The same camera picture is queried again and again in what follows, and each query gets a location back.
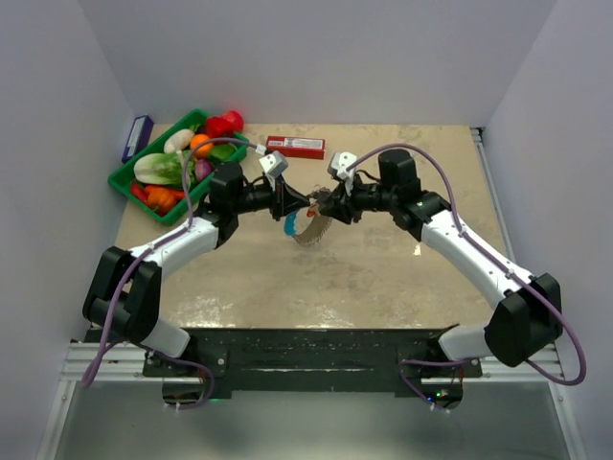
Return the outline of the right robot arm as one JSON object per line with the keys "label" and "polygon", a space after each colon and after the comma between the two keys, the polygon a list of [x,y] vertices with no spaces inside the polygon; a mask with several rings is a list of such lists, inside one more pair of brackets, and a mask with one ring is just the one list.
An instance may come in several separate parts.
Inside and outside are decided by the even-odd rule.
{"label": "right robot arm", "polygon": [[561,289],[553,276],[532,275],[456,218],[446,199],[422,188],[407,150],[381,153],[373,183],[352,169],[356,159],[350,152],[332,156],[328,172],[339,184],[319,197],[320,213],[347,224],[365,211],[389,213],[398,228],[458,269],[493,309],[485,325],[452,326],[439,335],[438,346],[426,354],[433,374],[449,376],[461,360],[473,357],[496,357],[516,367],[561,336]]}

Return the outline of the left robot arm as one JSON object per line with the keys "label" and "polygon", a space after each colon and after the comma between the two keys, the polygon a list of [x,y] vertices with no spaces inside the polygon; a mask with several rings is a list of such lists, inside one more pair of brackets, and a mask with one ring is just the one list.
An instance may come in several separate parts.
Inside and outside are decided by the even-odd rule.
{"label": "left robot arm", "polygon": [[187,331],[160,317],[165,279],[226,243],[238,228],[239,215],[268,210],[279,220],[309,204],[281,175],[249,185],[240,164],[224,163],[193,218],[147,244],[129,250],[112,246],[102,253],[83,316],[102,327],[102,343],[115,337],[148,347],[165,355],[175,375],[187,376],[197,367],[198,352],[188,346]]}

